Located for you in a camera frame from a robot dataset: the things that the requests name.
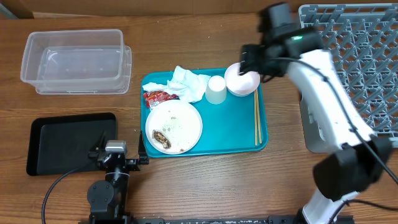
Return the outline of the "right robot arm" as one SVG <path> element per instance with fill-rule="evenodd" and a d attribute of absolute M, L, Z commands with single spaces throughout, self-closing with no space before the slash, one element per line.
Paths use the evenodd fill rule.
<path fill-rule="evenodd" d="M 286 2 L 261 10 L 259 18 L 261 40 L 242 47 L 239 74 L 257 72 L 264 83 L 288 76 L 312 110 L 328 153 L 313 168 L 317 188 L 310 201 L 280 222 L 352 223 L 340 212 L 389 172 L 392 142 L 377 137 L 357 112 L 316 28 L 300 27 Z"/>

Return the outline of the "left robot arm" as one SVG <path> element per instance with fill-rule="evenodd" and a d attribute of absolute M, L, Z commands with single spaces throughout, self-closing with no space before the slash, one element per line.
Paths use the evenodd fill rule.
<path fill-rule="evenodd" d="M 88 153 L 95 166 L 105 172 L 104 180 L 93 183 L 87 192 L 90 223 L 136 223 L 126 212 L 130 172 L 148 165 L 143 137 L 140 137 L 137 159 L 128 159 L 126 141 L 106 140 L 103 133 Z"/>

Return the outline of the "white paper cup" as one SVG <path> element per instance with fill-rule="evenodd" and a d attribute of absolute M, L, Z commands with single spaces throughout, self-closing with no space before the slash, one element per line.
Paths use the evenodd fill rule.
<path fill-rule="evenodd" d="M 205 91 L 206 100 L 214 105 L 221 104 L 226 99 L 226 82 L 219 75 L 212 76 Z"/>

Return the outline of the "white bowl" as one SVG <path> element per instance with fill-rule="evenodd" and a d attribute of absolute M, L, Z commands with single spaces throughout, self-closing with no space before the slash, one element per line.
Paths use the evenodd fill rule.
<path fill-rule="evenodd" d="M 224 73 L 226 87 L 235 96 L 248 96 L 258 88 L 260 74 L 247 72 L 240 75 L 239 66 L 240 63 L 234 63 L 226 69 Z"/>

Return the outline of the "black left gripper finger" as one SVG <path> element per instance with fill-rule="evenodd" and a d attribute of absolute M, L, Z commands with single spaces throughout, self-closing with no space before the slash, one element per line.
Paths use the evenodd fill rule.
<path fill-rule="evenodd" d="M 148 164 L 149 157 L 147 155 L 146 147 L 144 145 L 144 137 L 142 131 L 139 136 L 139 145 L 138 145 L 138 155 L 139 155 L 139 163 L 140 164 Z"/>
<path fill-rule="evenodd" d="M 102 151 L 106 145 L 106 131 L 103 131 L 99 137 L 99 139 L 94 143 L 93 150 L 95 152 Z"/>

